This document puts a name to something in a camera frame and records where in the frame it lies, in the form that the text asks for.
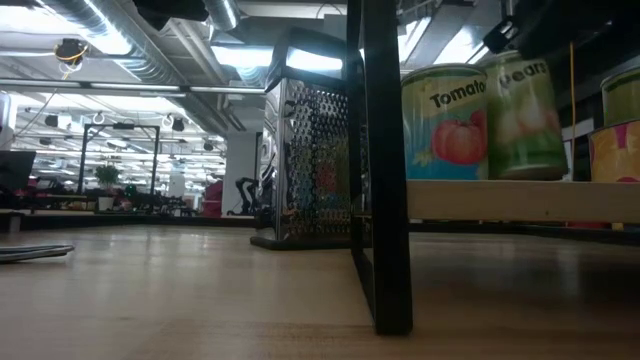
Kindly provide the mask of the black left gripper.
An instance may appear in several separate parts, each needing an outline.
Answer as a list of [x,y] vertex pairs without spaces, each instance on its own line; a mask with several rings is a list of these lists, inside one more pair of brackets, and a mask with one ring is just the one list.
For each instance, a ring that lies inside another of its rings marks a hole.
[[208,11],[202,0],[132,0],[139,15],[155,30],[172,18],[205,21]]

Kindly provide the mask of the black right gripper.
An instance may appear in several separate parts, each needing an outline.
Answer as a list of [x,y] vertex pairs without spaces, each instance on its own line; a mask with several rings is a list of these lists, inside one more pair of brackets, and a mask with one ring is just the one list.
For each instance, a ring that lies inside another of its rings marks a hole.
[[493,54],[517,51],[543,57],[574,41],[600,22],[600,0],[501,0],[502,20],[483,38]]

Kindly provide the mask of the green label tin can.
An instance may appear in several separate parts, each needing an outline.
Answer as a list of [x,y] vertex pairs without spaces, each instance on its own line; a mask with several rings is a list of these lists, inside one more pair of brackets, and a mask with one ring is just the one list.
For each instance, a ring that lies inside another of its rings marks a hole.
[[640,119],[640,65],[605,78],[600,88],[605,126]]

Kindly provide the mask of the yellow pink short can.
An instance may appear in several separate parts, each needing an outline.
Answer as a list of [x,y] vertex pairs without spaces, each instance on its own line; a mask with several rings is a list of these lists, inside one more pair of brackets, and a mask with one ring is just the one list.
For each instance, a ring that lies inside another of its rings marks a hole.
[[591,181],[640,183],[640,119],[589,135]]

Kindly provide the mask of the Tomato label tin can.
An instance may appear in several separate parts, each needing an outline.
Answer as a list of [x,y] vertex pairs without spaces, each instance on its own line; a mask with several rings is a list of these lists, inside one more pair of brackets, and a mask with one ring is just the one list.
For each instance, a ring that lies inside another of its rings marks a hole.
[[401,80],[406,177],[486,180],[488,139],[484,70],[440,64]]

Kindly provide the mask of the light wooden shelf board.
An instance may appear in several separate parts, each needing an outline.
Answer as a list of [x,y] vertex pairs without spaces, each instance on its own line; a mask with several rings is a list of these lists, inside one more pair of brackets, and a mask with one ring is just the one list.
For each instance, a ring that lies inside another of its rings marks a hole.
[[410,180],[411,219],[640,223],[639,183]]

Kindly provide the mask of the long ceiling tube light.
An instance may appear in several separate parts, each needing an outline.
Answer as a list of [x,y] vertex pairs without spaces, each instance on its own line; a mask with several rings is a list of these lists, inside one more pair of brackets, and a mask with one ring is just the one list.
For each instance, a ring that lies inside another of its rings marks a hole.
[[63,93],[133,93],[138,95],[174,96],[175,94],[234,94],[264,95],[262,88],[234,86],[157,85],[142,83],[109,83],[68,80],[39,80],[0,78],[0,88],[33,89],[48,91],[57,89]]

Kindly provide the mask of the green potted plant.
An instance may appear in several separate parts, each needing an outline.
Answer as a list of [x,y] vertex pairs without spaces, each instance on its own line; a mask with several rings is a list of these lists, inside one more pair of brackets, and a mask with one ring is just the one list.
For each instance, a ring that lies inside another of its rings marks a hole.
[[102,194],[98,197],[98,210],[100,212],[110,210],[113,208],[113,188],[119,181],[120,170],[114,165],[106,164],[96,167],[94,173],[102,190]]

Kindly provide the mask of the red background chair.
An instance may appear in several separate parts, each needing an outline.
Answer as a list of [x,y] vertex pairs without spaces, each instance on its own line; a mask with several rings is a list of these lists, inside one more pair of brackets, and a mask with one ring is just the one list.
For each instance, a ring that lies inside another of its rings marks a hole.
[[202,215],[204,217],[220,218],[222,214],[223,181],[209,184],[204,191],[202,201]]

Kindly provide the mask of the black computer monitor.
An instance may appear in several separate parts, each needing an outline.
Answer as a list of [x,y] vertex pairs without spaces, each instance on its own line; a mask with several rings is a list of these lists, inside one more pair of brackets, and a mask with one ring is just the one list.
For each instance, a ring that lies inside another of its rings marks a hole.
[[36,152],[0,150],[0,190],[15,191],[27,186]]

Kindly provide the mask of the silver ventilation duct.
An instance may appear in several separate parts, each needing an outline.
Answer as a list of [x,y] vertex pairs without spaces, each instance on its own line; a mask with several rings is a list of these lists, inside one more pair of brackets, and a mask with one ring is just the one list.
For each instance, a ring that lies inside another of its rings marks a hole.
[[143,83],[178,84],[177,70],[161,54],[119,0],[36,0],[74,26],[96,48]]
[[241,11],[235,0],[202,0],[217,30],[230,31],[238,26]]

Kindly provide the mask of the black metal shelf frame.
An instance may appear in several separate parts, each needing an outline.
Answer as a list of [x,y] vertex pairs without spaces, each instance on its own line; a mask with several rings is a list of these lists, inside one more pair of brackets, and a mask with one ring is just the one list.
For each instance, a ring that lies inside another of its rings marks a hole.
[[377,334],[413,329],[395,0],[348,0],[351,254]]

